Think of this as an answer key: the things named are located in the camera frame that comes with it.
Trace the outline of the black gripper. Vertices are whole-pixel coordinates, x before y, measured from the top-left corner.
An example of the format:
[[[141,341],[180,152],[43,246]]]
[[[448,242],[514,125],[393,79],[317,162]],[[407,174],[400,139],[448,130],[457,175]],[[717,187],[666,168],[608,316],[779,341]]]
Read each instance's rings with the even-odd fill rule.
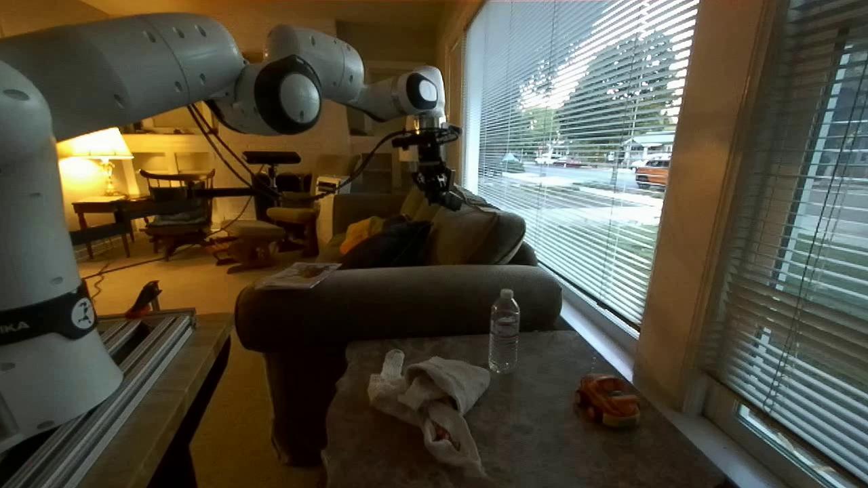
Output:
[[[403,130],[393,139],[396,149],[416,149],[414,159],[414,185],[426,195],[445,195],[453,185],[453,174],[442,158],[442,147],[460,139],[460,130],[456,125],[445,126],[423,126],[423,130]]]

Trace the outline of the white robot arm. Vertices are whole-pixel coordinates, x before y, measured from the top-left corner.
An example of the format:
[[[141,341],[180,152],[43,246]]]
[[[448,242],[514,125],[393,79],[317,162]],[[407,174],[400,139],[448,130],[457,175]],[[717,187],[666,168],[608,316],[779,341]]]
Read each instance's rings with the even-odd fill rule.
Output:
[[[0,42],[0,446],[57,427],[118,385],[95,330],[62,213],[57,144],[205,102],[236,133],[296,134],[326,102],[376,122],[445,125],[433,64],[368,80],[361,53],[277,25],[251,61],[197,12],[141,12],[11,34]]]

